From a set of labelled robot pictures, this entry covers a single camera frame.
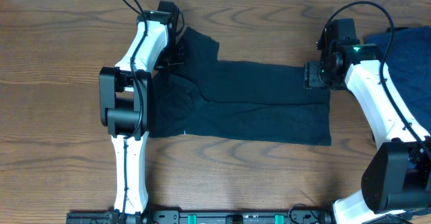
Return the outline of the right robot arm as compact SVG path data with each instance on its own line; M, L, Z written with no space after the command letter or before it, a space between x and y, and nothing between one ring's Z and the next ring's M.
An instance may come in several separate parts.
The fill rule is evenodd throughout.
M334 223L404 222L430 213L430 133L415 119L386 64L387 53L353 32L324 31L319 62L307 63L307 88L348 90L370 125L376 154L361 188L332 205Z

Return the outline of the dark teal t-shirt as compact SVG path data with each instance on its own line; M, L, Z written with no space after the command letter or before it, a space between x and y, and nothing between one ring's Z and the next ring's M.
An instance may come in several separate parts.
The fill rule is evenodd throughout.
M153 78L156 123L150 137L331 144L330 92L304 89L302 68L220 61L219 42L192 28L178 44L186 63Z

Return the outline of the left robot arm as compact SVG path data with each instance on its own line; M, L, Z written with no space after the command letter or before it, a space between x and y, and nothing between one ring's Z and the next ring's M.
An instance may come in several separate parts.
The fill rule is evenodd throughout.
M145 214L145 149L156 113L152 72L170 64L184 16L177 9L142 11L136 26L122 59L99 74L100 120L116 158L117 195L110 214L115 223L137 223Z

